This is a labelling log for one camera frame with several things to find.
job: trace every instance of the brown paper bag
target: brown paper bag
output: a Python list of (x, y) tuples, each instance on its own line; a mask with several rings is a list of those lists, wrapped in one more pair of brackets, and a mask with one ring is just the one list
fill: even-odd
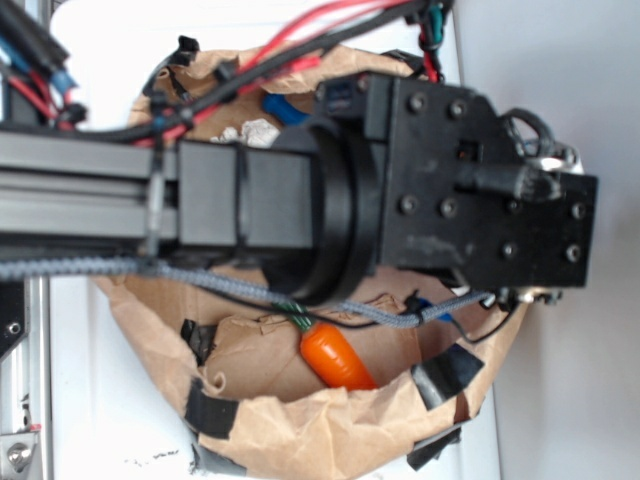
[[(248, 55), (201, 52), (190, 66), (175, 67), (176, 76), (194, 96), (201, 95), (213, 86), (210, 72), (220, 59), (242, 64)], [(265, 91), (294, 94), (292, 103), (308, 111), (309, 94), (319, 81), (365, 69), (409, 71), (394, 60), (340, 47), (327, 56), (323, 67), (272, 82)], [(173, 94), (162, 73), (156, 86)], [(259, 91), (240, 97), (190, 135), (206, 140), (226, 126), (241, 128), (244, 121), (256, 118), (277, 125), (261, 112), (262, 95)], [(140, 98), (132, 122), (148, 120), (147, 107), (148, 99)], [(257, 272), (223, 270), (263, 281)], [(416, 329), (378, 326), (346, 331), (380, 385), (377, 390), (347, 392), (324, 387), (298, 353), (299, 333), (283, 317), (261, 316), (167, 280), (118, 277), (96, 282), (109, 296), (118, 325), (153, 382), (198, 434), (200, 445), (244, 467), (248, 475), (292, 480), (355, 478), (473, 418), (525, 310), (476, 346), (458, 345), (459, 334), (443, 322)], [(414, 290), (432, 302), (453, 295), (433, 278), (379, 268), (353, 299), (399, 312), (402, 300)], [(494, 328), (503, 317), (497, 308), (486, 311), (479, 305), (456, 312), (474, 335)], [(185, 319), (217, 325), (213, 353), (201, 367), (180, 336)]]

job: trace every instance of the cable tie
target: cable tie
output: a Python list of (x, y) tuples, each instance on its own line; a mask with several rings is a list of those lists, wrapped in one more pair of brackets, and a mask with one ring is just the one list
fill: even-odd
[(196, 126), (193, 120), (193, 110), (191, 108), (181, 108), (179, 115), (180, 121), (187, 128), (187, 130), (192, 130), (193, 127)]

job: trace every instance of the black wire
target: black wire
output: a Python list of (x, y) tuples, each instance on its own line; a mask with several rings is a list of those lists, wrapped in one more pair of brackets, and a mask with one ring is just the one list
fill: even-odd
[(530, 126), (536, 135), (538, 135), (538, 148), (535, 153), (537, 157), (549, 157), (555, 153), (555, 145), (556, 141), (553, 135), (553, 131), (551, 127), (547, 125), (544, 120), (542, 120), (536, 114), (530, 112), (529, 110), (525, 110), (523, 108), (512, 108), (507, 113), (502, 115), (502, 118), (505, 118), (509, 123), (509, 133), (514, 141), (520, 143), (525, 149), (525, 142), (522, 139), (522, 135), (518, 131), (517, 127), (513, 123), (514, 119), (520, 120), (524, 122), (526, 125)]
[(504, 317), (502, 322), (500, 322), (500, 324), (497, 327), (495, 327), (490, 332), (485, 333), (484, 335), (481, 335), (478, 338), (469, 338), (469, 334), (467, 333), (467, 331), (464, 329), (464, 327), (462, 325), (460, 325), (460, 323), (456, 319), (452, 318), (451, 319), (451, 323), (460, 332), (460, 335), (462, 335), (462, 338), (464, 339), (465, 342), (470, 343), (471, 345), (477, 345), (478, 343), (484, 342), (489, 337), (492, 337), (493, 335), (498, 333), (500, 330), (502, 330), (507, 325), (507, 323), (509, 323), (509, 321), (513, 318), (513, 315), (514, 315), (514, 313), (516, 312), (516, 310), (518, 309), (519, 306), (520, 306), (519, 303), (516, 304), (513, 307), (513, 309), (507, 314), (507, 316)]
[[(282, 308), (278, 308), (275, 306), (270, 306), (270, 305), (263, 305), (263, 304), (259, 304), (259, 303), (254, 303), (251, 302), (249, 300), (245, 300), (244, 298), (241, 297), (237, 297), (235, 295), (230, 295), (228, 293), (225, 292), (221, 292), (219, 290), (214, 290), (211, 288), (204, 288), (204, 287), (198, 287), (201, 288), (202, 290), (212, 293), (213, 295), (216, 295), (217, 297), (220, 297), (224, 300), (228, 300), (232, 303), (241, 305), (243, 307), (249, 307), (249, 308), (253, 308), (256, 310), (260, 310), (263, 311), (265, 313), (270, 313), (270, 314), (274, 314), (274, 315), (284, 315), (284, 316), (289, 316), (292, 314), (292, 312), (282, 309)], [(341, 322), (339, 320), (334, 320), (333, 318), (329, 318), (329, 317), (325, 317), (324, 315), (319, 315), (317, 313), (313, 313), (313, 312), (305, 312), (305, 313), (295, 313), (296, 315), (299, 316), (303, 316), (303, 317), (309, 317), (312, 318), (313, 320), (317, 320), (319, 322), (323, 322), (323, 323), (328, 323), (330, 325), (334, 325), (336, 327), (340, 327), (340, 328), (344, 328), (344, 329), (348, 329), (348, 330), (362, 330), (365, 328), (370, 328), (370, 327), (378, 327), (380, 326), (379, 323), (376, 322), (368, 322), (368, 323), (361, 323), (361, 324), (351, 324), (351, 323), (346, 323), (346, 322)]]
[[(326, 50), (333, 48), (339, 43), (344, 42), (358, 35), (367, 33), (378, 27), (393, 22), (398, 18), (406, 17), (416, 11), (424, 8), (425, 1), (416, 0), (414, 2), (404, 3), (396, 7), (383, 10), (382, 13), (375, 17), (365, 20), (357, 25), (345, 28), (335, 33), (326, 33), (306, 42), (304, 44), (294, 46), (282, 53), (274, 55), (264, 62), (256, 65), (251, 70), (243, 72), (228, 81), (219, 84), (216, 88), (208, 92), (206, 95), (195, 100), (190, 105), (185, 105), (178, 109), (176, 113), (165, 119), (164, 131), (170, 130), (184, 123), (183, 118), (193, 118), (194, 115), (205, 110), (206, 108), (224, 102), (228, 98), (233, 98), (237, 91), (250, 85), (258, 79), (273, 75), (278, 68), (303, 57), (316, 50)], [(31, 127), (24, 129), (29, 133), (44, 133), (46, 129), (38, 129)], [(153, 135), (153, 126), (150, 124), (137, 125), (120, 130), (110, 130), (104, 132), (59, 132), (58, 136), (64, 138), (83, 138), (86, 140), (107, 141), (114, 143), (132, 143), (137, 140), (149, 138)]]

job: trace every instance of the orange carrot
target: orange carrot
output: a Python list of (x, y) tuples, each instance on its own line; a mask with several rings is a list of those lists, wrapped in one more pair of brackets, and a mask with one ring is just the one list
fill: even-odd
[[(279, 306), (288, 310), (297, 309), (304, 314), (299, 305)], [(347, 390), (378, 388), (367, 367), (337, 327), (314, 323), (303, 315), (290, 315), (289, 319), (302, 331), (302, 357), (327, 385), (332, 388), (346, 387)]]

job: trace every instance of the screw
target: screw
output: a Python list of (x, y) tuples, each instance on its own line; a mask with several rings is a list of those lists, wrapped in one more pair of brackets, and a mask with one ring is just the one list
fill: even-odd
[(467, 104), (462, 100), (454, 100), (449, 105), (449, 114), (454, 120), (458, 120), (467, 114)]
[(7, 326), (7, 330), (9, 330), (11, 335), (17, 335), (22, 331), (22, 326), (20, 326), (18, 322), (13, 322)]
[(404, 195), (399, 202), (400, 212), (404, 215), (413, 215), (418, 210), (420, 202), (414, 195)]
[(321, 83), (320, 85), (318, 85), (318, 88), (316, 88), (316, 100), (317, 101), (322, 101), (322, 99), (324, 98), (324, 94), (327, 92), (327, 87), (325, 86), (324, 83)]
[(356, 85), (358, 86), (358, 90), (360, 90), (361, 92), (366, 92), (367, 90), (369, 90), (369, 75), (360, 75), (360, 77), (358, 77)]
[(580, 249), (580, 245), (576, 245), (574, 243), (573, 245), (569, 245), (564, 253), (567, 257), (567, 260), (569, 260), (571, 263), (576, 263), (578, 260), (580, 260), (582, 250)]
[(31, 449), (24, 443), (16, 443), (7, 452), (7, 459), (17, 473), (21, 473), (31, 462)]
[(520, 213), (522, 211), (522, 202), (518, 200), (507, 201), (507, 211), (509, 213)]
[(458, 202), (455, 198), (445, 198), (440, 203), (440, 214), (444, 218), (454, 218), (458, 214)]
[(422, 92), (416, 92), (409, 97), (409, 110), (419, 113), (427, 109), (427, 96)]
[(516, 253), (518, 253), (518, 247), (515, 243), (508, 242), (502, 246), (502, 256), (507, 260), (514, 258)]
[(582, 220), (587, 215), (587, 207), (584, 203), (574, 203), (571, 207), (571, 216), (576, 220)]

